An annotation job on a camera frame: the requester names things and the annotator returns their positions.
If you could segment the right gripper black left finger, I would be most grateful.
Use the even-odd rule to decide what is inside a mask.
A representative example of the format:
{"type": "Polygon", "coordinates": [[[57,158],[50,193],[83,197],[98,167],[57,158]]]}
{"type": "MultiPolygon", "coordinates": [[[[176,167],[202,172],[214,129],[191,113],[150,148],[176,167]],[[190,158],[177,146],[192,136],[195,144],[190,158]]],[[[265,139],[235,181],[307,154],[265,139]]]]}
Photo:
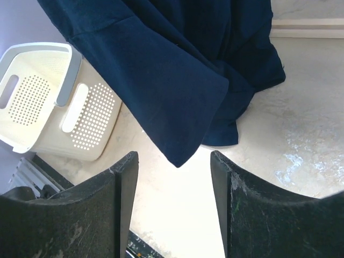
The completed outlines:
{"type": "Polygon", "coordinates": [[[130,152],[47,199],[30,187],[2,194],[1,257],[124,257],[138,171],[130,152]]]}

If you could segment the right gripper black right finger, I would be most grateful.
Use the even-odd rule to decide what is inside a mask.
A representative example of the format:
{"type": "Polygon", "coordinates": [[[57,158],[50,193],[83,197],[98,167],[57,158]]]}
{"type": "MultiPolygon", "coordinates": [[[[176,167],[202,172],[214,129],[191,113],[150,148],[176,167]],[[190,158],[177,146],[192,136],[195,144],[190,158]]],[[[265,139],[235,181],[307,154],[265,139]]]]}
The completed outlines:
{"type": "Polygon", "coordinates": [[[343,193],[303,196],[210,155],[226,257],[343,257],[343,193]]]}

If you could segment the navy blue t shirt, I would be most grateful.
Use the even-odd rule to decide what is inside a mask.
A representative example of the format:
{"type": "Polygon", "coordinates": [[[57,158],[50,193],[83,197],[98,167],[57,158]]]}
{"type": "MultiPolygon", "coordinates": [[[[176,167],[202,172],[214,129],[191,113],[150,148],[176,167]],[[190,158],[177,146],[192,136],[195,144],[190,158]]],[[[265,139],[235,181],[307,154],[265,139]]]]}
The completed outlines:
{"type": "Polygon", "coordinates": [[[255,93],[285,80],[270,1],[40,1],[176,167],[239,141],[255,93]]]}

